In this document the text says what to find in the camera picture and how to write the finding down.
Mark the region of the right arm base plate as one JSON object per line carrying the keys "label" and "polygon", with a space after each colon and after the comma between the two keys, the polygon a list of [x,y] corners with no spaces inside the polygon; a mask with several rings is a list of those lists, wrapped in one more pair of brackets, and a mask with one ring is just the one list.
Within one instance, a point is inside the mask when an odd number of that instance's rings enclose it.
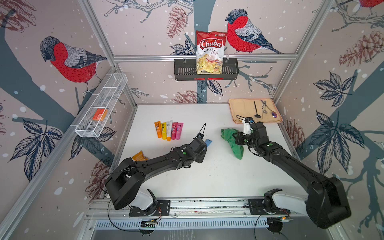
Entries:
{"label": "right arm base plate", "polygon": [[290,210],[280,209],[269,198],[253,198],[248,199],[247,206],[250,209],[251,215],[290,215]]}

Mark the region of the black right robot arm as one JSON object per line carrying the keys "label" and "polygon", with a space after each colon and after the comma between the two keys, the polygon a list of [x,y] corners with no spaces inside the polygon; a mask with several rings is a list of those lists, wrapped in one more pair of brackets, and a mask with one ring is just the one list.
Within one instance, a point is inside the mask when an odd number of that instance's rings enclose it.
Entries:
{"label": "black right robot arm", "polygon": [[317,173],[296,160],[281,145],[271,142],[262,122],[255,122],[252,118],[242,119],[242,122],[244,130],[233,135],[235,143],[247,146],[252,154],[279,167],[307,193],[288,194],[282,189],[268,191],[263,201],[267,213],[292,210],[309,217],[321,229],[327,229],[352,215],[346,191],[339,179]]}

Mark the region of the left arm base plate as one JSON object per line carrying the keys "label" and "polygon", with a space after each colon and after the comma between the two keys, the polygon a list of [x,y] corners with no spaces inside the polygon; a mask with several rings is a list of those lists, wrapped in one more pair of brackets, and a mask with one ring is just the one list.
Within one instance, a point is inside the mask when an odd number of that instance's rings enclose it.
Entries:
{"label": "left arm base plate", "polygon": [[138,207],[130,209],[130,217],[167,217],[170,214],[170,200],[156,200],[146,210],[141,210]]}

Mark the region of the green microfibre cloth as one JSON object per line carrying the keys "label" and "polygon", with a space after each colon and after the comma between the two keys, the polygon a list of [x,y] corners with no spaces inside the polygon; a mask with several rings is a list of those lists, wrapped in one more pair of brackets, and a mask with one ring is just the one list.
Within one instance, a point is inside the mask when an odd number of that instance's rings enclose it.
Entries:
{"label": "green microfibre cloth", "polygon": [[237,135],[238,133],[239,131],[236,129],[221,129],[221,138],[229,143],[234,156],[237,159],[242,160],[244,155],[244,147],[236,144],[236,139],[234,137],[234,134]]}

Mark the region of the light blue toothpaste tube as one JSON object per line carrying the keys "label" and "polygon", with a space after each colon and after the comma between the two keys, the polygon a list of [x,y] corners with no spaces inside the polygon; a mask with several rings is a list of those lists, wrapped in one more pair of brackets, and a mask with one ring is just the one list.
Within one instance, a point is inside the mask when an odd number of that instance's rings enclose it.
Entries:
{"label": "light blue toothpaste tube", "polygon": [[206,140],[205,140],[205,143],[206,143],[207,147],[208,147],[212,142],[213,142],[213,141],[212,141],[212,140],[209,140],[209,139],[206,139]]}

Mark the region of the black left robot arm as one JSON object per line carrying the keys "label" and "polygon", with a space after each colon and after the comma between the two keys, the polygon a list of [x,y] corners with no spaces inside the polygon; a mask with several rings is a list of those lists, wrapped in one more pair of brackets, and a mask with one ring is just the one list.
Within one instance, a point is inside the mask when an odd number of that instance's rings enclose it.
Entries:
{"label": "black left robot arm", "polygon": [[201,164],[206,152],[207,144],[200,138],[194,138],[191,143],[154,159],[141,162],[132,158],[123,160],[105,182],[114,209],[129,206],[139,208],[146,215],[152,214],[158,206],[158,200],[151,190],[142,191],[141,185],[162,173],[189,168],[194,162]]}

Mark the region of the light pink toothpaste tube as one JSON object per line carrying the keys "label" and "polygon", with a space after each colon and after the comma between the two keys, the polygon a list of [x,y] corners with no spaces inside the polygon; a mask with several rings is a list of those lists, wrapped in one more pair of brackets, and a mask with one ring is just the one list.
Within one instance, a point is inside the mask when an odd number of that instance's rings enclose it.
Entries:
{"label": "light pink toothpaste tube", "polygon": [[184,125],[184,123],[178,123],[177,124],[176,140],[180,140],[181,139],[181,133],[182,133],[183,125]]}

